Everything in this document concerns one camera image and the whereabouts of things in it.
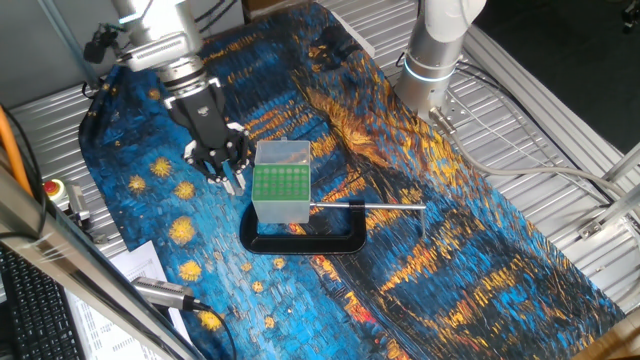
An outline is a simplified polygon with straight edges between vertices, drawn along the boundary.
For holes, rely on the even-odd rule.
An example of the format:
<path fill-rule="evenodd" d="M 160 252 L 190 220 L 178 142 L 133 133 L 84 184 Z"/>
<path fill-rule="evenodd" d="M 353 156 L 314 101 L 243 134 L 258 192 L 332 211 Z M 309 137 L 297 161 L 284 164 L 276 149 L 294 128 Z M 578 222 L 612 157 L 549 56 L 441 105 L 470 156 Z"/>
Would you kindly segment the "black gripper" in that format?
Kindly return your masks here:
<path fill-rule="evenodd" d="M 164 100 L 171 118 L 186 128 L 194 139 L 183 152 L 183 160 L 200 172 L 211 185 L 220 185 L 229 195 L 236 191 L 224 172 L 223 163 L 216 160 L 216 151 L 223 148 L 230 135 L 231 169 L 239 189 L 246 189 L 243 171 L 249 164 L 249 131 L 237 122 L 226 125 L 223 117 L 225 97 L 218 78 L 210 78 L 175 93 Z"/>

